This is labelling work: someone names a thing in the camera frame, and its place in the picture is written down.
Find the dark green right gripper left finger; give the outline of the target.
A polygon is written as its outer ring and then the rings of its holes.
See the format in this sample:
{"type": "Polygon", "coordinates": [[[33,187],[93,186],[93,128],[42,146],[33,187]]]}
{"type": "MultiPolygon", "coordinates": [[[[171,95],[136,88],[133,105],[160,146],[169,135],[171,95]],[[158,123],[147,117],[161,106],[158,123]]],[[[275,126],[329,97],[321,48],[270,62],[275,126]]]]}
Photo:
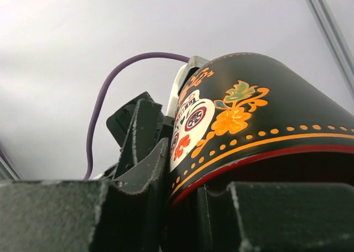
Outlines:
{"type": "Polygon", "coordinates": [[[1,182],[2,251],[158,251],[168,139],[118,181],[1,182]]]}

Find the dark green red-rimmed mug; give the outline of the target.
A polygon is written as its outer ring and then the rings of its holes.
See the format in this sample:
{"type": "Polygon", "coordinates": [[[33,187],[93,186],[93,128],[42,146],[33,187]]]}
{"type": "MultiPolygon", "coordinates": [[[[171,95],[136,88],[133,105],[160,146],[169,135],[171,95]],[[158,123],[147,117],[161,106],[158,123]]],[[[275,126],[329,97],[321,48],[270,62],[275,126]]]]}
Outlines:
{"type": "Polygon", "coordinates": [[[234,53],[184,85],[170,145],[168,203],[240,166],[281,155],[353,155],[353,115],[283,63],[234,53]]]}

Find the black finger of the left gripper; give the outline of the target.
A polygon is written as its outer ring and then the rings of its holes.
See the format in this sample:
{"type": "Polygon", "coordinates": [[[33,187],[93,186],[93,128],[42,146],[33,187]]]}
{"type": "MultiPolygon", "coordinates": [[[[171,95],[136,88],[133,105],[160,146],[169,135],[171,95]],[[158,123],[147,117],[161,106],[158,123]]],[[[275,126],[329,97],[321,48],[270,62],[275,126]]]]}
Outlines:
{"type": "Polygon", "coordinates": [[[118,178],[151,153],[163,120],[162,105],[148,92],[136,96],[107,119],[106,126],[120,146],[118,162],[106,171],[107,178],[118,178]]]}

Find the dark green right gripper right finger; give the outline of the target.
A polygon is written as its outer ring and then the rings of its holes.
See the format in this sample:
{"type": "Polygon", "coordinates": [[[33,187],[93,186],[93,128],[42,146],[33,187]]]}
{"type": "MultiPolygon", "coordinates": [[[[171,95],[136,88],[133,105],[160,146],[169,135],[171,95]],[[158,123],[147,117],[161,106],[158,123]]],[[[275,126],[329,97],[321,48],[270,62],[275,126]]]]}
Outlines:
{"type": "Polygon", "coordinates": [[[353,187],[237,183],[197,190],[201,251],[352,251],[353,187]]]}

